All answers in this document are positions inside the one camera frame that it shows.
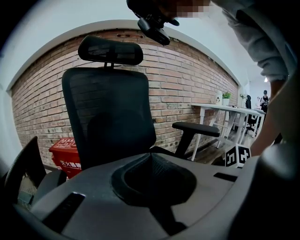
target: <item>green plant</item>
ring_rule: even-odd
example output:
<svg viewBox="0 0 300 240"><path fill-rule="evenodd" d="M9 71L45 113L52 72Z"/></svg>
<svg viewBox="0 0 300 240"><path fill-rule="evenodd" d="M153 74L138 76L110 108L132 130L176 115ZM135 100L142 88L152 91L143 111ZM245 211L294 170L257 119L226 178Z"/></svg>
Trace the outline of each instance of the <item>green plant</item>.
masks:
<svg viewBox="0 0 300 240"><path fill-rule="evenodd" d="M230 93L230 92L223 93L222 97L223 97L223 98L230 99L231 93Z"/></svg>

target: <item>red box lid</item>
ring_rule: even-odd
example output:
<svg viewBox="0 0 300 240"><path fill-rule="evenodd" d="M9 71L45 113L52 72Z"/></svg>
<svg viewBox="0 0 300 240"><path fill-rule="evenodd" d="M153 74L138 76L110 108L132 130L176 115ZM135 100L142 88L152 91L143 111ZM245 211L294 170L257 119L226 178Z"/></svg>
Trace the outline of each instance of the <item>red box lid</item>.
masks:
<svg viewBox="0 0 300 240"><path fill-rule="evenodd" d="M68 152L78 154L76 143L72 137L64 137L58 140L50 149L50 152Z"/></svg>

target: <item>white container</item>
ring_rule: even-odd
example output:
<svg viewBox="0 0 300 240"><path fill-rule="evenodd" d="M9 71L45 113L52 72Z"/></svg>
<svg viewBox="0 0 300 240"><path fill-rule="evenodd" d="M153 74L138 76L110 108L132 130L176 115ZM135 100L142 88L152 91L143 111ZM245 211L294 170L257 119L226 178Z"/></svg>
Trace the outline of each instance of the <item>white container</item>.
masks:
<svg viewBox="0 0 300 240"><path fill-rule="evenodd" d="M216 92L215 104L222 105L222 92L220 90Z"/></svg>
<svg viewBox="0 0 300 240"><path fill-rule="evenodd" d="M228 106L229 105L229 98L223 98L222 99L222 105Z"/></svg>

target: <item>person in black clothing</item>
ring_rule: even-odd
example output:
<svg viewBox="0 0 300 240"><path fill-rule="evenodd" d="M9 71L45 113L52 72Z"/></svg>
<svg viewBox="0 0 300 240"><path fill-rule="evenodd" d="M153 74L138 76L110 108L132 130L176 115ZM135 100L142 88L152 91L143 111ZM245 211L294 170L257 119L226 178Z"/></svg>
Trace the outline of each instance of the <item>person in black clothing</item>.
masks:
<svg viewBox="0 0 300 240"><path fill-rule="evenodd" d="M261 107L262 110L266 113L268 110L269 98L267 90L263 91L263 97L261 98Z"/></svg>

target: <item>black and white marker cube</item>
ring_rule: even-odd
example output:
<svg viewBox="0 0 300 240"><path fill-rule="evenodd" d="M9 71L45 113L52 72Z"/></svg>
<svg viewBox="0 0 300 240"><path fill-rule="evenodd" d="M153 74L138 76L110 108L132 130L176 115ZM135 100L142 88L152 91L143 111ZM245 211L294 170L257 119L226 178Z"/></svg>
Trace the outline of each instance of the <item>black and white marker cube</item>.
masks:
<svg viewBox="0 0 300 240"><path fill-rule="evenodd" d="M251 152L249 148L240 144L235 144L227 148L226 150L225 166L243 167L246 160L250 157L251 157Z"/></svg>

